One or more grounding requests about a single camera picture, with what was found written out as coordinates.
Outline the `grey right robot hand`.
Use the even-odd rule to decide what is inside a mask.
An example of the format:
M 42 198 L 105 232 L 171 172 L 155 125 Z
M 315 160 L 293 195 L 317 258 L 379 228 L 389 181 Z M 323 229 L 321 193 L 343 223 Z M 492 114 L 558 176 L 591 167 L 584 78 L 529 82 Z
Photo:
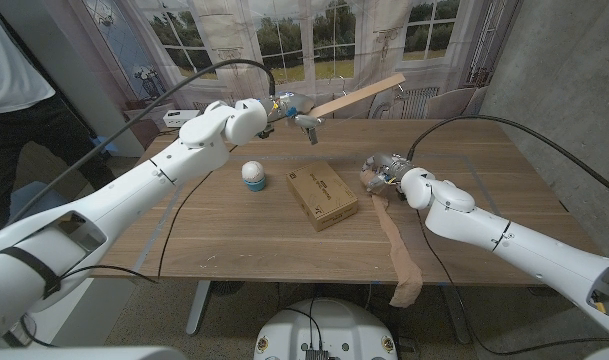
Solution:
M 399 154 L 376 153 L 362 165 L 360 181 L 367 192 L 379 195 L 398 186 L 412 168 L 411 162 Z

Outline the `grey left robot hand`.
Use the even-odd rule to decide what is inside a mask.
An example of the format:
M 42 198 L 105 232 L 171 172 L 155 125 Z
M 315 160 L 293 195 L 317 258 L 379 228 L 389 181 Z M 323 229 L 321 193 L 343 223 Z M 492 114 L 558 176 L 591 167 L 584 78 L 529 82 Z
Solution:
M 267 122 L 273 123 L 283 118 L 291 119 L 303 128 L 315 128 L 324 119 L 310 115 L 315 102 L 312 98 L 294 92 L 281 92 L 260 101 L 267 113 Z

